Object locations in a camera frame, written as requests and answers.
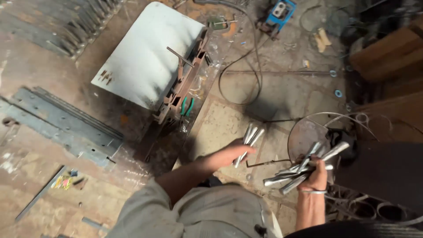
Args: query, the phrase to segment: rusty metal frame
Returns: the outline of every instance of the rusty metal frame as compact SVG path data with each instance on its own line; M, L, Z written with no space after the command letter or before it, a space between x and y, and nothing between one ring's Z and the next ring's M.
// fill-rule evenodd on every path
M179 59L178 65L178 78L176 79L172 89L168 95L164 97L163 103L160 109L153 115L154 121L149 126L144 137L141 139L140 146L135 153L134 158L143 162L149 162L149 154L157 142L160 134L164 132L165 128L171 128L178 125L181 120L181 105L185 97L187 101L191 101L192 96L189 95L188 91L191 88L200 67L206 58L206 45L208 43L208 28L203 28L202 32L196 39L194 49L191 55L195 55L192 64L194 67L188 64L182 65L182 60Z

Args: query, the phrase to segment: person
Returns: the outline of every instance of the person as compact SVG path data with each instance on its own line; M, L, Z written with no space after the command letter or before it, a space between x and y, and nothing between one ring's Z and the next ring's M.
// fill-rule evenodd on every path
M255 149L237 139L224 148L149 180L124 204L107 237L282 237L266 202L240 185L204 186L218 169ZM316 171L298 186L296 230L323 224L327 172L316 157Z

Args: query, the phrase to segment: white metal sheet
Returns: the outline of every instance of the white metal sheet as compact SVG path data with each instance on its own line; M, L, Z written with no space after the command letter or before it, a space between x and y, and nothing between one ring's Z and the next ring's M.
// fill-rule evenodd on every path
M178 74L178 57L166 47L188 57L203 27L162 3L152 2L91 83L156 111Z

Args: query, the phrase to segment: bundle of metal rods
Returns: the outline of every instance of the bundle of metal rods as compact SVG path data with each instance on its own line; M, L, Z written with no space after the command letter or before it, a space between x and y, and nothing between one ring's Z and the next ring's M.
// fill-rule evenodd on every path
M249 146L253 146L256 141L260 138L261 135L263 135L264 129L258 130L258 127L253 128L253 124L250 123L248 125L247 131L245 131L244 137L242 139L243 144L247 144ZM245 152L243 155L239 156L233 161L233 165L235 168L238 168L239 164L241 163L242 159L247 155L247 152Z
M321 159L323 161L327 161L348 147L349 144L347 142L341 142L334 146L329 152L324 154ZM297 187L299 184L304 182L316 169L316 163L310 160L310 156L312 154L315 154L319 150L319 148L319 142L313 143L313 145L310 147L309 151L307 152L306 156L300 164L293 165L289 169L280 170L278 173L275 174L275 177L264 179L264 186L270 186L275 183L292 180L291 182L287 183L285 186L279 189L279 192L283 195L289 193L293 188ZM333 165L327 164L325 168L326 170L332 170Z

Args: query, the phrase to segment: blue machine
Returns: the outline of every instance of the blue machine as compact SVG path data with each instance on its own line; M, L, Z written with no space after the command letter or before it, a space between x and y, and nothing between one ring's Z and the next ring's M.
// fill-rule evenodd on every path
M296 7L297 5L290 0L278 0L266 21L258 23L257 27L270 35L272 40L275 40L279 31L291 18Z

